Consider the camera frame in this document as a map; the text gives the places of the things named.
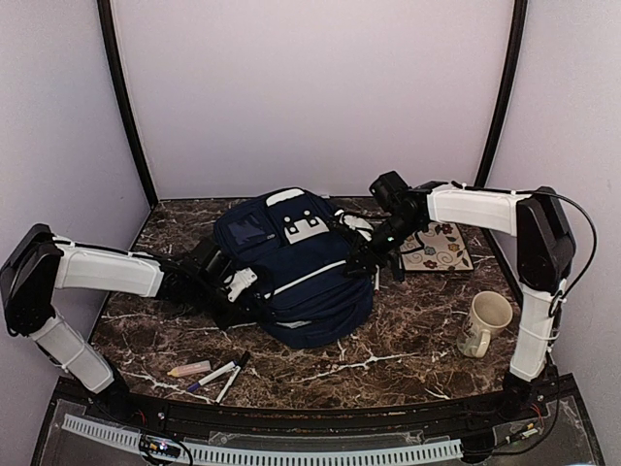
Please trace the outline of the white marker blue cap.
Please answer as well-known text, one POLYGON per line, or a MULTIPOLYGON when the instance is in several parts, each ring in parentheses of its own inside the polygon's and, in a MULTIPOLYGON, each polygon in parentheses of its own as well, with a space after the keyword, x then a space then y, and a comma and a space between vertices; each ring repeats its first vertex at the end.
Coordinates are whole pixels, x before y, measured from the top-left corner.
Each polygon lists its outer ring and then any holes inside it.
POLYGON ((394 278, 399 283, 403 283, 405 281, 405 265, 404 265, 403 257, 400 253, 396 257, 394 278))

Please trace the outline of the navy blue student backpack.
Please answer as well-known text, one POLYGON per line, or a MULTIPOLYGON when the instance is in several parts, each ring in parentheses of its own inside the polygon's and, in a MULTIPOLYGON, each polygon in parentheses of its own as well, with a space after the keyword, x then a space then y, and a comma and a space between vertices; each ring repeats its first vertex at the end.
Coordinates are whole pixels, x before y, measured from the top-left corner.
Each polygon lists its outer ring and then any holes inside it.
POLYGON ((326 198, 289 187, 244 201, 213 226, 234 269, 257 275, 236 303, 251 308, 266 333, 293 349, 329 345, 372 313, 373 276, 343 275, 361 235, 339 223, 341 213, 348 214, 326 198))

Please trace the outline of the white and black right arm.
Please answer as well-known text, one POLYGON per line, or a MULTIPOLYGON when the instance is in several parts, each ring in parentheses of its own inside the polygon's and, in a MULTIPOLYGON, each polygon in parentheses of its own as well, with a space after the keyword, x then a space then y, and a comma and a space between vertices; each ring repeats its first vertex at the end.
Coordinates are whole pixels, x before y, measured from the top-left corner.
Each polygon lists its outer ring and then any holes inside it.
POLYGON ((558 309, 571 289, 576 242, 563 208, 568 198, 548 186, 510 190, 431 181, 411 187, 395 171, 380 175, 370 192, 388 216, 370 240, 354 247, 345 274, 374 273, 408 236, 431 222, 479 229, 521 309, 508 371, 526 383, 536 379, 553 345, 558 309))

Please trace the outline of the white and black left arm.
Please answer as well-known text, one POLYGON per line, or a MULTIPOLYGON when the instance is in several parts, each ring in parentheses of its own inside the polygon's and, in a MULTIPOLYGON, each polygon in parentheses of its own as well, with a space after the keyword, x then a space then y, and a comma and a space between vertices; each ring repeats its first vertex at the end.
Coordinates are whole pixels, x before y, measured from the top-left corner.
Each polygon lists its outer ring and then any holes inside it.
POLYGON ((63 290, 179 302, 212 315, 226 327, 248 312, 248 292, 258 282, 239 268, 210 237, 193 250, 171 256, 114 250, 54 234, 37 223, 1 266, 1 304, 8 333, 33 342, 52 363, 99 398, 116 423, 137 414, 123 377, 112 362, 76 330, 57 307, 63 290))

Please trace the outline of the white marker black cap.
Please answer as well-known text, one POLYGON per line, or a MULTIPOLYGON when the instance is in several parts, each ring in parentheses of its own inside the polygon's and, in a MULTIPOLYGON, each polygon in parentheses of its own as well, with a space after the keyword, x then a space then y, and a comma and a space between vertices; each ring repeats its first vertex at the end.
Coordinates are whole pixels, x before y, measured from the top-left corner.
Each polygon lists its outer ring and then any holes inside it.
POLYGON ((230 388, 232 387, 232 385, 234 384, 235 380, 237 379, 238 375, 242 372, 242 370, 244 369, 244 367, 246 366, 247 362, 250 360, 251 358, 251 354, 249 351, 245 351, 244 354, 242 355, 241 359, 235 363, 235 366, 232 370, 232 373, 229 377, 229 379, 227 380, 225 386, 222 387, 222 389, 220 390, 220 392, 218 393, 217 397, 214 400, 214 403, 216 405, 220 405, 221 402, 224 400, 226 394, 228 393, 228 391, 230 390, 230 388))

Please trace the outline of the white marker purple cap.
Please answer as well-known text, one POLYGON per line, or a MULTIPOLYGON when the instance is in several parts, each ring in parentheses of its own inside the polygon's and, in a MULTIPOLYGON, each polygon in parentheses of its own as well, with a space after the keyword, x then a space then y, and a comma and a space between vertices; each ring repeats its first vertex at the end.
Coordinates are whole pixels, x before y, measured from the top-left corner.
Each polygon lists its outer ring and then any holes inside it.
POLYGON ((188 392, 195 392, 196 390, 198 390, 203 385, 205 385, 207 383, 210 383, 213 380, 219 378, 220 376, 222 376, 224 374, 227 374, 229 372, 232 372, 233 370, 238 369, 240 367, 241 367, 241 363, 239 361, 236 361, 236 360, 229 361, 227 364, 219 367, 218 369, 212 371, 211 373, 209 373, 208 375, 206 375, 205 377, 203 377, 202 379, 200 379, 196 383, 190 385, 187 388, 187 391, 188 392))

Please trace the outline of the floral patterned notebook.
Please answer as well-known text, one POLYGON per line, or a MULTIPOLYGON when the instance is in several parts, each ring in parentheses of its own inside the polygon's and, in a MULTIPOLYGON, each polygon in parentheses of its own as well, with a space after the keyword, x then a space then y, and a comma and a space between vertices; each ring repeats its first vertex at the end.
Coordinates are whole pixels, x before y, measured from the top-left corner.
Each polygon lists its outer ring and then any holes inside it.
POLYGON ((407 272, 467 272, 473 261, 455 223, 431 222, 410 235, 400 248, 407 272))

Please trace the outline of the cream ceramic mug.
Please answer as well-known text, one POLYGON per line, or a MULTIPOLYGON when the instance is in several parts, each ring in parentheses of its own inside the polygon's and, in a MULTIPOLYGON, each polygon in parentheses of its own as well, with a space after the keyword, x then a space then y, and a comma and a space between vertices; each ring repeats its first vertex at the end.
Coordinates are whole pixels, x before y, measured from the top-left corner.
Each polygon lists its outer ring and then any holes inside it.
POLYGON ((513 309, 507 299, 494 291, 481 291, 471 302, 457 339, 458 350, 470 358, 482 358, 494 337, 511 323, 513 309))

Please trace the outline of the black front table rail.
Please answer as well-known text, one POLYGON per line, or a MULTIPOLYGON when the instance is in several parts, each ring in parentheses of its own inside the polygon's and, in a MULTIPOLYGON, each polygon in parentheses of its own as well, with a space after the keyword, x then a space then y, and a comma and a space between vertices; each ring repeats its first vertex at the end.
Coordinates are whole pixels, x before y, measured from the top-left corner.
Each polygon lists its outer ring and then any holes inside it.
MULTIPOLYGON (((541 408, 544 433, 552 427, 560 412, 552 433, 557 428, 581 429, 588 415, 573 375, 561 376, 559 383, 551 379, 536 386, 536 401, 541 408)), ((146 428, 157 434, 170 435, 175 439, 207 439, 216 432, 239 433, 284 437, 336 437, 348 435, 393 434, 421 432, 423 438, 448 436, 449 438, 487 436, 493 428, 518 427, 523 421, 538 415, 525 407, 515 419, 507 420, 497 411, 501 392, 476 395, 468 398, 418 403, 395 407, 351 410, 277 410, 263 408, 239 408, 212 406, 176 400, 129 394, 129 400, 146 415, 146 428)), ((95 420, 117 422, 87 401, 84 389, 73 380, 60 378, 49 401, 45 422, 51 423, 54 415, 63 408, 77 410, 78 415, 94 417, 95 420)))

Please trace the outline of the black right corner frame post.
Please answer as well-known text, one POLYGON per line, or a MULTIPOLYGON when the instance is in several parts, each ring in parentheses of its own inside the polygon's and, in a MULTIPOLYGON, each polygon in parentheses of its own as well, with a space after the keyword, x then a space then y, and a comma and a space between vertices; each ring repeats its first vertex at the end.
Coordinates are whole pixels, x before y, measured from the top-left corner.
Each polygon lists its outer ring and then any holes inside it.
POLYGON ((489 131, 474 178, 475 187, 485 187, 487 185, 501 141, 515 75, 518 69, 522 40, 526 26, 528 4, 528 0, 515 0, 513 2, 503 71, 489 131))

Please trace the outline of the black corner frame post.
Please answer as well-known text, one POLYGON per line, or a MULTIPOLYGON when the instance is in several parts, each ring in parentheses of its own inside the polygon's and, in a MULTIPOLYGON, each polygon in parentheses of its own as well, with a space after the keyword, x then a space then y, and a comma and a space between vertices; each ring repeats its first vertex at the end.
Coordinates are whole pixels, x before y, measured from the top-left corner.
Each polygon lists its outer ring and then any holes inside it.
POLYGON ((152 210, 158 205, 159 199, 147 166, 147 158, 130 102, 114 26, 113 4, 109 0, 97 0, 96 5, 116 105, 142 191, 149 208, 152 210))
POLYGON ((526 26, 528 4, 528 0, 515 0, 513 2, 503 71, 489 131, 474 178, 475 187, 485 187, 487 185, 501 141, 515 75, 518 69, 522 40, 526 26))

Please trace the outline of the black left corner frame post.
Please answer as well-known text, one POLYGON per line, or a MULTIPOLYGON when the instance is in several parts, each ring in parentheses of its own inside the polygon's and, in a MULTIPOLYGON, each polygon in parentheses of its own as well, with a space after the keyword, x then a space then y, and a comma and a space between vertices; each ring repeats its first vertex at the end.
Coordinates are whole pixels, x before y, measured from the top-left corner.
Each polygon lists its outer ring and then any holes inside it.
POLYGON ((159 199, 147 166, 147 158, 130 102, 114 26, 113 4, 109 0, 97 0, 96 5, 116 105, 142 191, 149 208, 152 210, 158 205, 159 199))

